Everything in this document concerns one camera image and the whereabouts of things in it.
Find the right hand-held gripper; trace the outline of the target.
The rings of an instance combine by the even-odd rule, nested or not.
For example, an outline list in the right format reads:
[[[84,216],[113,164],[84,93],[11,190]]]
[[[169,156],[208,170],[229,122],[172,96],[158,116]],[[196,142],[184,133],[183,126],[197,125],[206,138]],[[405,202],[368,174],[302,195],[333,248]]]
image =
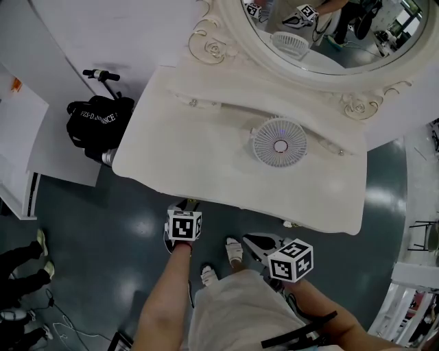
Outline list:
[[[294,239],[277,251],[283,239],[275,234],[248,233],[242,239],[253,259],[268,262],[273,279],[295,283],[313,270],[313,246],[300,239]]]

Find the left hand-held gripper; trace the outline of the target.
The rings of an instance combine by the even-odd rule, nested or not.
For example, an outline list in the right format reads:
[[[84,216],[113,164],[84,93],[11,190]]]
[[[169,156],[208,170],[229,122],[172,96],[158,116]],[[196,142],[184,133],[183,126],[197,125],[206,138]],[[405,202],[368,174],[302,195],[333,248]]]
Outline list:
[[[192,242],[200,236],[202,213],[197,212],[199,205],[196,199],[183,199],[168,206],[163,239],[169,253],[174,250],[176,242]]]

